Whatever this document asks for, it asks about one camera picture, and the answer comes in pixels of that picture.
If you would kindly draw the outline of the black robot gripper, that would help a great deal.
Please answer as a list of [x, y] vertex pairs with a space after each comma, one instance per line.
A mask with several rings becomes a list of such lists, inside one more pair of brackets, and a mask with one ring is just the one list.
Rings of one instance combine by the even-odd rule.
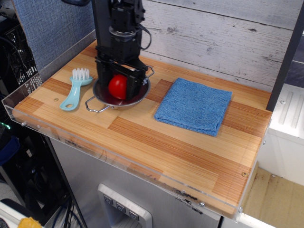
[[97, 44], [97, 73], [101, 87], [108, 87], [115, 73], [127, 77], [126, 100], [131, 100], [138, 95], [146, 79], [148, 67], [139, 59], [143, 49], [142, 36], [112, 37], [110, 47]]

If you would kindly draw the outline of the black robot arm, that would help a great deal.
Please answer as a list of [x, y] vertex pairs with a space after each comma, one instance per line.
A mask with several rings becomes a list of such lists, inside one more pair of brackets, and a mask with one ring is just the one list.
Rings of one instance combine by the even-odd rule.
[[139, 59], [145, 9], [140, 0], [94, 0], [97, 72], [106, 87], [115, 73], [127, 78], [126, 100], [138, 95], [148, 67]]

